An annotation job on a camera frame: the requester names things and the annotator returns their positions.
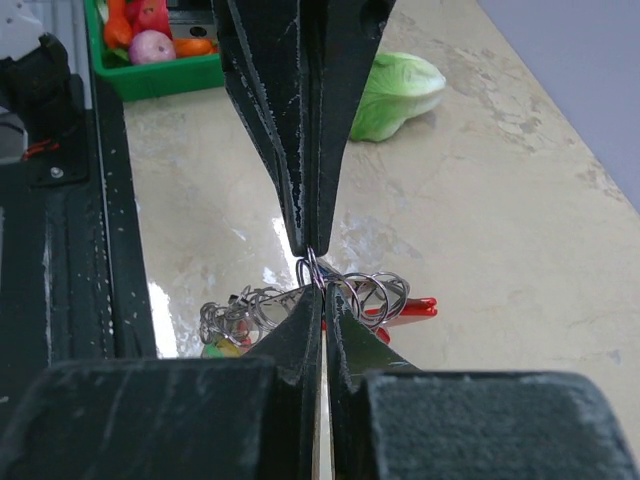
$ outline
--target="bolt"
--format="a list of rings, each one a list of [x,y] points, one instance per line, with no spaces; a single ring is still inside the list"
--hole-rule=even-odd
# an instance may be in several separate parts
[[[51,167],[51,176],[53,178],[62,178],[64,177],[64,172],[62,171],[61,168]]]

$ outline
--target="beige marble surface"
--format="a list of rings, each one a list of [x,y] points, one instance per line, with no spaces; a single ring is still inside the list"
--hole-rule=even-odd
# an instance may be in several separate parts
[[[398,0],[383,45],[449,86],[389,142],[348,146],[330,260],[438,298],[392,329],[410,361],[584,373],[640,452],[638,215],[475,2]],[[275,191],[222,89],[126,116],[159,350],[196,355],[205,301],[295,283]]]

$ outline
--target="red onion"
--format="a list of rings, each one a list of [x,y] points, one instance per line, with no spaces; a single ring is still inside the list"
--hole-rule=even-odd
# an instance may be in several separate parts
[[[140,32],[133,37],[129,47],[129,59],[134,65],[167,62],[175,58],[176,50],[171,39],[155,30]]]

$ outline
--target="green plastic tray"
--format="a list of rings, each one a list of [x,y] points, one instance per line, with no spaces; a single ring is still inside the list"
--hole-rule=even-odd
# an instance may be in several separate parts
[[[220,56],[182,58],[166,63],[107,68],[102,63],[105,50],[102,21],[95,0],[85,0],[89,45],[93,69],[108,81],[125,102],[193,92],[224,84]]]

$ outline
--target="lettuce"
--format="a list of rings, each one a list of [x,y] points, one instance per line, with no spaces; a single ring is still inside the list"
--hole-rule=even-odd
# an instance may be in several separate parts
[[[406,120],[440,103],[446,84],[444,75],[420,57],[379,53],[351,127],[351,140],[386,140]]]

